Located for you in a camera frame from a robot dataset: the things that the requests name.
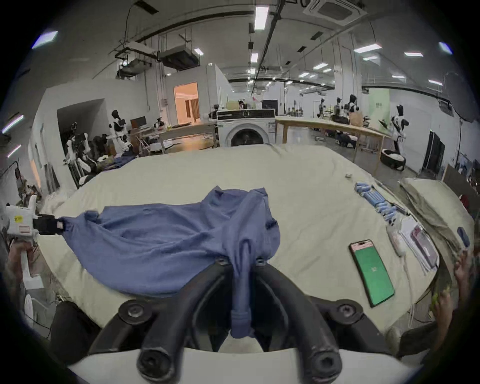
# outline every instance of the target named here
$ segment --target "doorway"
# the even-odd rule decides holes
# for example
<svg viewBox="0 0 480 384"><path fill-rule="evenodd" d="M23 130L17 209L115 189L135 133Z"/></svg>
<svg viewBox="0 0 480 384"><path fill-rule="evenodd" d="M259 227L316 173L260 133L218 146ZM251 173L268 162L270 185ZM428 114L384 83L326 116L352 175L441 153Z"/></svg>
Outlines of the doorway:
<svg viewBox="0 0 480 384"><path fill-rule="evenodd" d="M179 85L173 88L178 124L200 123L197 83Z"/></svg>
<svg viewBox="0 0 480 384"><path fill-rule="evenodd" d="M72 123L77 123L76 134L86 133L88 140L103 133L109 134L105 99L89 100L57 109L57 119L63 151L67 154L67 141L72 135Z"/></svg>

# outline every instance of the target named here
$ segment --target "washing machine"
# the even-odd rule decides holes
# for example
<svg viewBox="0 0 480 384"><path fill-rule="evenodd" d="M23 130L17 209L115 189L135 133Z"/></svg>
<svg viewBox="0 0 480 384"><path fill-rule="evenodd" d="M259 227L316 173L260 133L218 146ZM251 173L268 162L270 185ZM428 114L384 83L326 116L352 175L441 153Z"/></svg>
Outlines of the washing machine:
<svg viewBox="0 0 480 384"><path fill-rule="evenodd" d="M236 109L217 112L218 140L222 147L275 144L274 109Z"/></svg>

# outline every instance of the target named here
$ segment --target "white bedsheet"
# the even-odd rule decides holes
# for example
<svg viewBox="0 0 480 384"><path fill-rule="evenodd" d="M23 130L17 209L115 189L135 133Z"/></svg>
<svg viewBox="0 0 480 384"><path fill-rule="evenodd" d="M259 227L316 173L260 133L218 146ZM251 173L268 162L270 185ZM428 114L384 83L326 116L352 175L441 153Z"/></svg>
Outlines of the white bedsheet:
<svg viewBox="0 0 480 384"><path fill-rule="evenodd" d="M351 179L345 177L351 173ZM197 202L216 185L222 189L265 187L281 243L270 263L306 294L360 303L385 331L416 301L433 279L415 256L406 255L413 297L403 260L388 239L385 222L353 191L356 181L373 181L360 167L322 146L249 145L139 158L103 172L68 199L55 216L77 216L107 205ZM386 191L385 197L394 200ZM348 245L371 239L395 287L395 295L370 308ZM54 275L77 305L104 326L129 297L96 281L82 268L61 236L39 236Z"/></svg>

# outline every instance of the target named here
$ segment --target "blue cloth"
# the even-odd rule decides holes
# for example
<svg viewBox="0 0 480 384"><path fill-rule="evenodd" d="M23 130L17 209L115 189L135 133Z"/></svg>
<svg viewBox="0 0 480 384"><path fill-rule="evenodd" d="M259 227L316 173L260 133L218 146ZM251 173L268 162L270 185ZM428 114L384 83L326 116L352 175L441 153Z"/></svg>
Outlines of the blue cloth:
<svg viewBox="0 0 480 384"><path fill-rule="evenodd" d="M233 265L232 336L250 333L250 267L280 245L264 188L213 188L199 203L105 207L64 217L63 237L107 287L160 296L180 290L217 257Z"/></svg>

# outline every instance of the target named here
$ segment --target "computer screen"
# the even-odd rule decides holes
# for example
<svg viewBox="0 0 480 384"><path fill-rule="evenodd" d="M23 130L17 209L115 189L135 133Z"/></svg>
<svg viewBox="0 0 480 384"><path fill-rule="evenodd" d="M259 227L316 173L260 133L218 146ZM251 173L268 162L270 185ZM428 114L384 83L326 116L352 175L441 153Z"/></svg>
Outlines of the computer screen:
<svg viewBox="0 0 480 384"><path fill-rule="evenodd" d="M132 128L139 128L143 125L147 125L147 120L145 119L145 116L130 120L130 122L132 123Z"/></svg>

